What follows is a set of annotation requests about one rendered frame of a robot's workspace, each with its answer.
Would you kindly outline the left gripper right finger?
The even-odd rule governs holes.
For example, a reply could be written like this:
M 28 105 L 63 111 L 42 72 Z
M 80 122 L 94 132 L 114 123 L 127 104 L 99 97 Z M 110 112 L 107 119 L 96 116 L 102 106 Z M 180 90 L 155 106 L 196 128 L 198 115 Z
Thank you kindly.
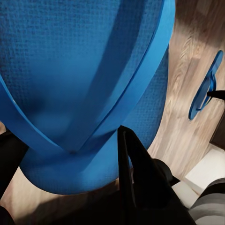
M 121 225 L 197 225 L 133 130 L 118 128 Z M 146 208 L 136 207 L 131 159 Z

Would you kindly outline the sandal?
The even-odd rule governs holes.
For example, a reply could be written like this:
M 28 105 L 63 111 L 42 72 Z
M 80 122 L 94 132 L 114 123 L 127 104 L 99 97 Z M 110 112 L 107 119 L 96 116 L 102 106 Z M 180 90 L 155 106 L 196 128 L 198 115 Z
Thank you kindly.
M 199 87 L 199 90 L 197 91 L 195 98 L 191 104 L 189 115 L 188 115 L 189 120 L 193 120 L 196 114 L 198 113 L 198 111 L 201 111 L 205 107 L 207 102 L 209 101 L 210 98 L 209 96 L 207 96 L 207 92 L 216 91 L 217 85 L 216 85 L 215 74 L 221 65 L 224 54 L 225 53 L 223 50 L 220 50 L 217 53 L 204 81 Z
M 118 179 L 121 126 L 149 149 L 175 1 L 0 0 L 0 120 L 29 146 L 19 167 L 34 186 L 76 195 Z

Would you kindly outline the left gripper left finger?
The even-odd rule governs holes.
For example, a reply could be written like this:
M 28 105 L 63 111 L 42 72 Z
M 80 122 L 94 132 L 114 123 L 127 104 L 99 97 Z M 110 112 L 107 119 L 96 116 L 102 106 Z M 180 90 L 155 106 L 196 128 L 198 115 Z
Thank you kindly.
M 28 149 L 29 146 L 10 130 L 0 135 L 0 199 Z

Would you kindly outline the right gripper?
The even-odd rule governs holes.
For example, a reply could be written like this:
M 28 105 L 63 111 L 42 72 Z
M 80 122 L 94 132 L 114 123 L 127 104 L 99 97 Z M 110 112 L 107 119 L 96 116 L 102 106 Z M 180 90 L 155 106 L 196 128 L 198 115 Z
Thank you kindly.
M 207 96 L 211 98 L 225 100 L 225 90 L 210 91 L 207 92 Z

